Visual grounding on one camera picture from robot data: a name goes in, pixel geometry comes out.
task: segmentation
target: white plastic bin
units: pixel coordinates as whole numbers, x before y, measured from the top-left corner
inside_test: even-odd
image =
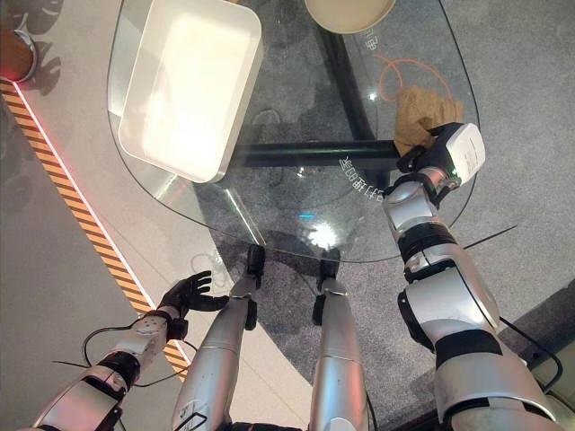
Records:
[[[194,182],[221,179],[262,59],[261,24],[223,0],[154,0],[119,124],[129,154]]]

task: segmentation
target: glass table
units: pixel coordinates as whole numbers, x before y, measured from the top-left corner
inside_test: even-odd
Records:
[[[226,176],[205,184],[119,147],[150,4],[123,1],[108,76],[112,134],[136,181],[171,210],[246,242],[309,257],[337,247],[342,261],[397,255],[381,190],[398,175],[392,139],[401,85],[452,94],[464,122],[479,120],[441,3],[402,0],[371,29],[341,36],[319,27],[303,0],[241,1],[260,18],[264,58]],[[445,222],[461,215],[472,191],[470,181],[442,202]]]

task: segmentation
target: brown object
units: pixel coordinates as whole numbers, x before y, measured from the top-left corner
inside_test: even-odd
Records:
[[[0,76],[18,81],[26,76],[33,63],[30,47],[13,31],[0,25]]]
[[[403,90],[397,98],[395,117],[395,148],[400,155],[414,146],[430,148],[433,136],[428,132],[446,123],[463,122],[464,105],[447,99],[435,90],[417,86]]]

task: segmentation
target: cable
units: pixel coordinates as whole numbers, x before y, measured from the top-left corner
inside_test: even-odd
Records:
[[[71,365],[71,366],[77,366],[78,368],[90,368],[88,365],[82,365],[82,364],[77,364],[75,362],[67,362],[67,361],[51,361],[52,364],[64,364],[64,365]]]
[[[153,386],[153,385],[161,383],[161,382],[165,382],[166,380],[169,380],[169,379],[175,377],[176,375],[179,375],[185,371],[188,371],[188,368],[190,368],[190,367],[186,366],[184,369],[177,371],[175,373],[172,373],[170,375],[166,375],[165,377],[162,377],[161,379],[154,380],[153,382],[150,382],[150,383],[141,383],[141,384],[135,383],[134,386],[136,386],[137,388],[149,388],[150,386]]]
[[[366,391],[367,397],[367,406],[369,407],[369,412],[371,413],[371,421],[374,424],[374,431],[377,431],[377,419],[376,419],[376,412],[374,411],[374,405],[371,403],[371,399],[369,398],[369,394]]]
[[[196,416],[204,419],[202,420],[200,423],[198,423],[194,428],[190,429],[189,431],[194,431],[194,429],[198,429],[199,427],[201,427],[202,425],[204,425],[204,423],[206,423],[206,421],[208,420],[207,416],[202,415],[201,413],[198,413],[197,411],[195,411],[194,413],[192,413],[188,418],[186,418],[186,420],[184,420],[182,423],[180,423],[178,425],[178,427],[176,429],[174,429],[173,431],[180,431],[184,425],[186,425],[188,422],[190,422],[192,419],[194,419]]]
[[[186,341],[185,339],[182,340],[184,342],[184,344],[187,344],[188,346],[190,346],[191,348],[194,349],[195,352],[198,351],[198,348],[195,347],[193,344],[189,343],[188,341]]]
[[[539,348],[539,350],[544,351],[547,355],[549,355],[549,357],[553,361],[555,361],[555,364],[557,364],[557,372],[555,373],[553,379],[551,379],[551,381],[543,387],[543,393],[549,392],[552,389],[552,387],[559,381],[559,379],[561,379],[561,376],[563,374],[563,364],[561,363],[561,360],[554,353],[543,347],[541,344],[539,344],[538,341],[535,341],[532,337],[527,335],[523,330],[520,330],[517,326],[515,326],[507,319],[503,319],[502,317],[500,317],[500,320],[507,326],[509,326],[511,329],[513,329],[517,334],[531,341],[537,348]]]
[[[513,226],[508,227],[507,229],[503,229],[502,231],[499,231],[499,232],[497,232],[497,233],[494,233],[493,235],[486,236],[486,237],[483,238],[482,240],[479,240],[479,241],[476,241],[476,242],[472,242],[471,244],[466,245],[466,246],[464,247],[464,250],[471,249],[472,247],[475,247],[476,245],[481,244],[482,242],[485,242],[485,241],[488,241],[488,240],[492,240],[492,239],[495,238],[496,236],[503,235],[505,232],[509,232],[511,229],[515,229],[516,227],[518,227],[518,226],[517,226],[516,224],[514,224]]]
[[[84,358],[84,361],[88,364],[88,366],[92,366],[92,363],[90,362],[90,359],[88,359],[88,342],[94,338],[96,335],[101,334],[103,332],[109,332],[109,331],[114,331],[114,330],[131,330],[132,326],[134,326],[136,324],[137,321],[139,321],[141,318],[137,318],[134,321],[132,321],[128,326],[110,326],[107,328],[99,328],[98,330],[95,330],[93,332],[90,333],[90,335],[88,335],[84,341],[82,342],[82,357]]]
[[[140,318],[135,319],[128,326],[110,326],[110,327],[106,327],[106,328],[99,328],[99,329],[91,332],[90,335],[88,335],[84,339],[84,341],[82,342],[82,356],[84,357],[84,361],[88,364],[88,366],[92,366],[92,362],[88,358],[88,343],[90,342],[90,340],[92,338],[94,338],[96,335],[101,334],[103,332],[110,332],[110,331],[117,331],[117,330],[130,330],[136,324],[136,322],[139,320],[140,320]],[[191,344],[190,342],[188,342],[186,340],[184,340],[183,342],[185,344],[187,344],[188,346],[190,346],[191,348],[193,348],[196,352],[198,351],[198,349],[193,344]],[[52,361],[52,362],[55,364],[65,364],[65,365],[81,366],[81,367],[87,368],[87,366],[75,364],[72,362],[66,362],[66,361]],[[169,379],[175,377],[176,375],[179,375],[179,374],[184,373],[185,371],[188,371],[188,368],[189,367],[186,367],[180,371],[177,371],[177,372],[172,373],[170,375],[166,375],[165,377],[162,377],[161,379],[158,379],[158,380],[154,380],[153,382],[150,382],[150,383],[134,383],[134,386],[137,388],[149,388],[150,386],[153,386],[153,385],[161,383],[161,382],[165,382],[166,380],[169,380]]]

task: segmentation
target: robotic hand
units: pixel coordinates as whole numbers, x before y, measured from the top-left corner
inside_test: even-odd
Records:
[[[215,311],[227,296],[205,295],[211,271],[176,283],[157,310],[136,321],[128,334],[97,365],[87,368],[40,413],[34,428],[57,431],[111,431],[118,422],[126,393],[170,339],[184,339],[190,309]]]
[[[438,217],[441,199],[485,160],[478,128],[431,131],[430,150],[398,163],[402,176],[385,200],[410,283],[398,304],[415,341],[436,356],[439,421],[460,430],[559,430],[525,364],[497,337],[499,310],[475,265]]]
[[[191,277],[180,280],[162,298],[158,308],[171,306],[185,317],[190,309],[199,312],[215,312],[221,310],[229,301],[229,296],[204,295],[209,292],[212,271],[203,271]]]

